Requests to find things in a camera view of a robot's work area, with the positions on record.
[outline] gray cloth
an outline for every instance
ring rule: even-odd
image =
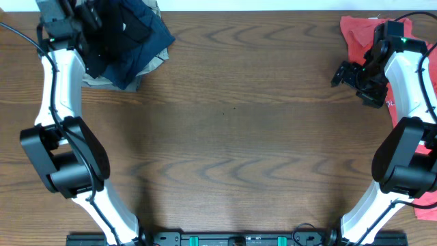
[[[143,2],[160,18],[161,12],[158,7],[158,2],[156,0],[143,0]],[[165,60],[169,59],[169,52],[167,48],[163,49],[155,58],[153,58],[144,69],[137,74],[137,76],[133,79],[132,82],[129,83],[128,87],[124,90],[121,90],[117,86],[113,85],[113,83],[104,78],[103,76],[99,76],[93,79],[91,76],[85,73],[83,76],[82,87],[90,87],[96,89],[103,90],[116,90],[116,91],[125,91],[125,92],[136,92],[141,84],[141,77],[144,74],[147,74],[155,69],[157,69]]]

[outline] dark blue cloth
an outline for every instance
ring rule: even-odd
[[[147,40],[135,49],[126,51],[119,59],[111,62],[102,76],[124,90],[135,76],[175,38],[155,13],[142,0],[112,0],[130,10],[152,32]]]

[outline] red cloth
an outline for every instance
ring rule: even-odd
[[[341,17],[340,28],[341,32],[348,43],[349,60],[361,65],[364,64],[364,53],[368,51],[373,44],[373,34],[375,27],[384,23],[388,19],[368,19],[368,18],[352,18],[351,16]],[[404,23],[404,35],[407,38],[415,38],[412,35],[412,22],[404,18],[401,20]],[[429,55],[429,75],[431,77],[434,91],[437,92],[437,52],[432,52]],[[390,84],[387,85],[386,105],[389,108],[393,127],[397,124],[396,104],[393,97],[393,91]],[[429,150],[425,146],[418,146],[416,152],[428,154]],[[437,202],[437,192],[425,193],[420,199],[414,201],[415,204],[428,205]],[[437,208],[431,210],[414,209],[417,219],[437,221]]]

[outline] white wall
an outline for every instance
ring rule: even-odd
[[[437,0],[158,0],[162,11],[437,10]],[[5,11],[38,11],[35,0],[0,0]]]

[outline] brown wood surface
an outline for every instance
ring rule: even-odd
[[[403,12],[165,12],[171,59],[136,94],[83,90],[83,118],[106,148],[111,180],[148,225],[190,231],[319,228],[348,212],[371,182],[391,131],[386,109],[330,88],[347,59],[341,16]],[[413,17],[434,42],[436,24]],[[3,21],[36,38],[36,13]],[[99,232],[82,208],[49,193],[23,152],[43,70],[35,49],[0,29],[0,245],[65,245]],[[437,223],[403,208],[384,227],[435,245]]]

